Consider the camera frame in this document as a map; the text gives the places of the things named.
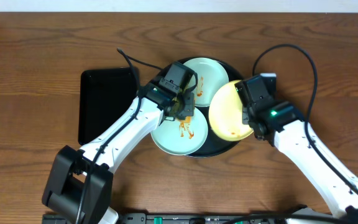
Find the light green plate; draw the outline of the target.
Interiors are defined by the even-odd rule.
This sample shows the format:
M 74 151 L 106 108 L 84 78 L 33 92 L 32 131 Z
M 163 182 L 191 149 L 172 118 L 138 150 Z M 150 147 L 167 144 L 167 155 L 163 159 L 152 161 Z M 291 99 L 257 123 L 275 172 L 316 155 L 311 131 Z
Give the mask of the light green plate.
M 154 143 L 164 152 L 185 156 L 194 153 L 208 137 L 208 123 L 202 112 L 196 108 L 190 123 L 183 120 L 164 121 L 151 132 Z
M 197 73 L 198 84 L 192 91 L 195 94 L 195 105 L 208 107 L 216 92 L 229 82 L 227 71 L 216 60 L 198 57 L 184 63 Z

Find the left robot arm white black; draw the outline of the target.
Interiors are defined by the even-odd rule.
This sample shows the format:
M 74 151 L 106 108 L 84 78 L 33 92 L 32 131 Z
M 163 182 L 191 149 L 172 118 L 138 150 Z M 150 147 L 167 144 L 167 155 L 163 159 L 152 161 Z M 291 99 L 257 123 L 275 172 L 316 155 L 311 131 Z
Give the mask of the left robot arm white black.
M 115 224 L 110 207 L 112 181 L 121 162 L 165 118 L 193 115 L 193 89 L 173 91 L 149 83 L 128 110 L 104 133 L 75 150 L 63 147 L 55 156 L 42 203 L 69 223 Z

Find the orange sponge with green scourer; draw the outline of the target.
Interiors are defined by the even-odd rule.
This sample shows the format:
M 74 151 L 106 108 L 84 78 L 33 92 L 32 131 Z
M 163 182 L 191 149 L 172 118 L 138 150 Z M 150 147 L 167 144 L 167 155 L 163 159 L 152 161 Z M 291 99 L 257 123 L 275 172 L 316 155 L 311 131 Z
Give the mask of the orange sponge with green scourer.
M 191 122 L 191 116 L 186 116 L 183 120 L 184 123 L 190 123 Z

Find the light green plate top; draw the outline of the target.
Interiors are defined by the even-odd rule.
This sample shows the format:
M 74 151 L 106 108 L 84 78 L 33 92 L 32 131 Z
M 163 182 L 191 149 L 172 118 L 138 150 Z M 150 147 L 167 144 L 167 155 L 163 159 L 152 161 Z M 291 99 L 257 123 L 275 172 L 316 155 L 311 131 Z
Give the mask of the light green plate top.
M 208 107 L 216 92 L 229 82 L 227 71 L 216 60 L 198 57 L 184 63 L 197 73 L 198 84 L 192 91 L 195 94 L 195 105 Z

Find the yellow plate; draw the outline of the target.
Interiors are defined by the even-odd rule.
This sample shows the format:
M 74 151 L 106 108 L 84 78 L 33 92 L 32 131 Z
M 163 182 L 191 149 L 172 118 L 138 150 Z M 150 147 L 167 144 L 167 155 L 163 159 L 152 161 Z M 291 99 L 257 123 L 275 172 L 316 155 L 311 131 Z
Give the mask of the yellow plate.
M 243 105 L 233 80 L 223 85 L 213 96 L 208 118 L 212 131 L 225 141 L 240 141 L 253 133 L 248 124 L 242 122 Z

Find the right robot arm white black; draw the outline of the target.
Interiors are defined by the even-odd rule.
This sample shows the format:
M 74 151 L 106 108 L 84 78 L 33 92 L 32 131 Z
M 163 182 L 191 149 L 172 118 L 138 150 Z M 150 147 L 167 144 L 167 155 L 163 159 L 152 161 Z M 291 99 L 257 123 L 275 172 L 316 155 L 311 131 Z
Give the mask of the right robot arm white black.
M 358 177 L 317 137 L 302 113 L 273 95 L 239 95 L 258 139 L 286 155 L 312 183 L 335 218 L 358 220 Z

